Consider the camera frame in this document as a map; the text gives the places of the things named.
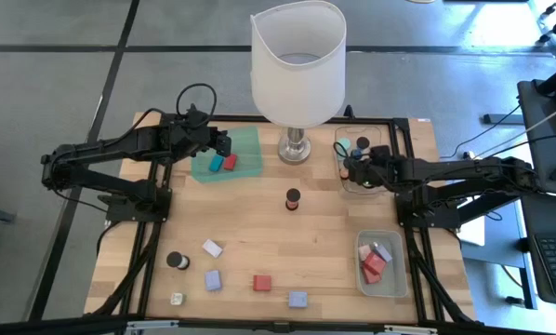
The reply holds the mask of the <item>grey desk base frame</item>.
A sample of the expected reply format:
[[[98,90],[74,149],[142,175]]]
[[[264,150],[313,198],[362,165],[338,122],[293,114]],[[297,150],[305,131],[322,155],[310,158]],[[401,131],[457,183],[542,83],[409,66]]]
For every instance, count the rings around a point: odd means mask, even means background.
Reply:
[[[519,219],[494,221],[485,217],[485,245],[475,246],[460,240],[465,259],[483,261],[516,268],[519,271],[522,297],[507,296],[507,304],[537,309],[534,278],[531,274],[529,253],[525,250],[525,236]]]

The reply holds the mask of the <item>grey plastic bin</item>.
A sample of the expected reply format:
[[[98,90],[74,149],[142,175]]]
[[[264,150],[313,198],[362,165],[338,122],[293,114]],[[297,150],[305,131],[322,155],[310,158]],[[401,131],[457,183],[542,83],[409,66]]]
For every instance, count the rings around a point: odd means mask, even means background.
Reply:
[[[373,251],[373,244],[383,245],[392,256],[392,261],[381,274],[381,281],[366,285],[361,272],[363,263],[359,261],[358,247],[368,245]],[[403,241],[397,232],[383,230],[364,230],[357,235],[354,254],[357,288],[366,296],[401,298],[407,294],[407,280],[404,260]]]

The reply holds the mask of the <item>white paper sheet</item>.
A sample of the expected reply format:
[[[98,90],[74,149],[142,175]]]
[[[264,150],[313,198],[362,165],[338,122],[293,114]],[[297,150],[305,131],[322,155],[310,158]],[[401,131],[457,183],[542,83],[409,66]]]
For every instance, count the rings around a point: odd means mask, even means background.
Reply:
[[[475,246],[485,245],[485,216],[463,223],[457,228],[457,237]]]

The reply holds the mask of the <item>black aluminium table frame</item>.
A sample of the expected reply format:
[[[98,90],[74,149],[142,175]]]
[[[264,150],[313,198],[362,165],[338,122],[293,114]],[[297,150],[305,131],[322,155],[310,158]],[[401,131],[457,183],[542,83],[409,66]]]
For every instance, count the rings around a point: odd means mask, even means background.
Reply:
[[[342,321],[415,324],[444,320],[425,278],[406,272],[407,294],[369,297],[357,288],[355,245],[364,230],[400,233],[394,198],[343,191],[332,149],[337,124],[313,128],[310,159],[299,166],[277,155],[281,129],[257,115],[225,115],[221,128],[253,126],[263,159],[260,175],[201,183],[189,161],[170,174],[173,193],[152,266],[138,276],[129,304],[148,317],[263,321]],[[294,211],[286,192],[301,198]],[[215,259],[203,248],[211,239],[223,248]],[[178,251],[190,258],[186,270],[171,268],[166,257]],[[222,289],[205,290],[205,273],[219,270]],[[270,275],[270,291],[254,291],[253,276]],[[290,308],[290,291],[308,293],[307,308]],[[173,293],[185,295],[172,305]]]

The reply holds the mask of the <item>green flat mat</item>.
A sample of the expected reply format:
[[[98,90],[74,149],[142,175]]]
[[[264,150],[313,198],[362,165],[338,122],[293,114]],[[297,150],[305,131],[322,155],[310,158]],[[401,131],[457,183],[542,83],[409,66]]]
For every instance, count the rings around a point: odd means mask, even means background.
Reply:
[[[232,179],[256,177],[263,170],[263,159],[256,127],[238,127],[228,130],[232,139],[232,154],[238,156],[234,171],[223,168],[219,172],[209,170],[214,150],[200,153],[192,159],[192,176],[201,183],[228,181]]]

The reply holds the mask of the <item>black crossbar silver brackets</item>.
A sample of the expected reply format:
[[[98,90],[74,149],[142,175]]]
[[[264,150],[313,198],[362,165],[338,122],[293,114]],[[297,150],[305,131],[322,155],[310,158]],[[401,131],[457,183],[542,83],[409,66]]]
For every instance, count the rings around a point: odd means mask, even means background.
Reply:
[[[125,330],[156,328],[220,328],[265,330],[272,333],[295,331],[346,331],[398,333],[403,335],[555,335],[513,328],[488,327],[477,323],[421,321],[415,325],[380,323],[245,321],[214,319],[144,319],[139,315],[87,315],[77,318],[34,320],[0,324],[0,335],[101,335]]]

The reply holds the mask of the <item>white wall charger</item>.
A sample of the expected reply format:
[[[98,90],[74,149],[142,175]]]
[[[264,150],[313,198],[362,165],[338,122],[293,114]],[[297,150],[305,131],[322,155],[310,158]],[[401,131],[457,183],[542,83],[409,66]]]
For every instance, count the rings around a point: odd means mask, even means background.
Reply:
[[[223,252],[223,248],[211,239],[207,239],[203,243],[202,248],[215,259]]]

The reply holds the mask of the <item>black desk top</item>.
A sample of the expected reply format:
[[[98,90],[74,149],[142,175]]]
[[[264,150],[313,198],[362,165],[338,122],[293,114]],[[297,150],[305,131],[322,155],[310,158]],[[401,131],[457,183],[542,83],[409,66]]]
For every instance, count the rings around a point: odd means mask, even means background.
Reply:
[[[517,89],[527,128],[556,112],[556,98],[540,95],[534,81],[521,81]],[[556,194],[556,180],[551,178],[556,169],[556,114],[529,130],[527,139],[530,141],[530,152],[541,188],[547,193]]]

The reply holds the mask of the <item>blue sand hourglass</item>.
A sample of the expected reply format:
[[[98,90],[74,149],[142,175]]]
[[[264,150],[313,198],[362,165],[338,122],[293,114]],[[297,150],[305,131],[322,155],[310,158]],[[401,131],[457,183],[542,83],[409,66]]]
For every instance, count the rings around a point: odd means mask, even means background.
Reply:
[[[356,140],[356,147],[351,151],[351,156],[354,159],[360,159],[369,145],[370,140],[367,137],[359,137]]]

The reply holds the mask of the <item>white sand hourglass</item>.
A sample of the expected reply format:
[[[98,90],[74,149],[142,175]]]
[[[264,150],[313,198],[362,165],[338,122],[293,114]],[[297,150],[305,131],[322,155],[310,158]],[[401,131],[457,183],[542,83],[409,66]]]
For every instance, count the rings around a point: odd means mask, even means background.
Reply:
[[[189,268],[191,260],[188,256],[178,251],[172,251],[166,257],[166,264],[171,268],[186,270]]]

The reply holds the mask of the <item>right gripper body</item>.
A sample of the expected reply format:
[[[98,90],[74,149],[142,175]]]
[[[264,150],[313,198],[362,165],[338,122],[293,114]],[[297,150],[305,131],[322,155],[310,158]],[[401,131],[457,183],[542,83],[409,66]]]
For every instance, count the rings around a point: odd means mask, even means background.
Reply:
[[[371,147],[367,154],[349,154],[346,157],[348,179],[367,189],[384,187],[395,190],[393,164],[397,159],[388,145]]]

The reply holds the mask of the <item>table lamp white shade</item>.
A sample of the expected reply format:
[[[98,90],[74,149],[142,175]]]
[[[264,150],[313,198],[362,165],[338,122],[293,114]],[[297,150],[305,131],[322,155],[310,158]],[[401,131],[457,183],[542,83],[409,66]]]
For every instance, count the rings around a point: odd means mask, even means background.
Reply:
[[[250,23],[253,101],[286,129],[279,157],[301,164],[311,155],[305,130],[335,116],[345,100],[346,19],[331,3],[307,0],[259,12]]]

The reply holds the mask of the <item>grey floor bracket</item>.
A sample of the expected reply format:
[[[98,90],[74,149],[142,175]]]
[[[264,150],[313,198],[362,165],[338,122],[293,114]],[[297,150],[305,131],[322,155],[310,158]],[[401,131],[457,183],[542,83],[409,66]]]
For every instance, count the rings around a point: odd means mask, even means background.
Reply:
[[[508,125],[523,126],[523,116],[521,114],[485,114],[482,117],[483,123],[486,125]]]

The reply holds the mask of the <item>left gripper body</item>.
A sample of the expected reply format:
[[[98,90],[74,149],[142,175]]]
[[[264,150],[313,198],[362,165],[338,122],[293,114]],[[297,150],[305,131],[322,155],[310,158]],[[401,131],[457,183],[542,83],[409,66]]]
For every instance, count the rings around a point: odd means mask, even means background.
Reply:
[[[169,128],[168,148],[171,162],[187,157],[196,157],[200,152],[213,149],[217,155],[228,157],[232,153],[232,139],[227,130],[217,127],[200,126],[194,129],[181,125]]]

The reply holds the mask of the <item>clear plastic bin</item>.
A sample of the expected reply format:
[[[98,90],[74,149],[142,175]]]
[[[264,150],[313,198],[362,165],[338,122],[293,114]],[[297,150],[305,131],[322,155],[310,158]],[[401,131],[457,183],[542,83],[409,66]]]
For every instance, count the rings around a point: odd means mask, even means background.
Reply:
[[[371,147],[385,144],[386,135],[388,135],[388,130],[383,126],[341,126],[337,127],[335,130],[335,140],[338,142],[340,138],[348,138],[351,141],[351,147],[348,151],[345,151],[342,145],[339,143],[337,146],[338,152],[334,154],[337,174],[344,166],[344,159],[351,153],[351,151],[356,147],[356,140],[359,137],[367,137],[370,140],[369,147],[364,151],[367,154]],[[342,189],[350,196],[353,195],[375,195],[380,193],[385,193],[386,189],[384,187],[376,187],[372,189],[364,188],[356,183],[353,183],[349,179],[342,180],[340,178]]]

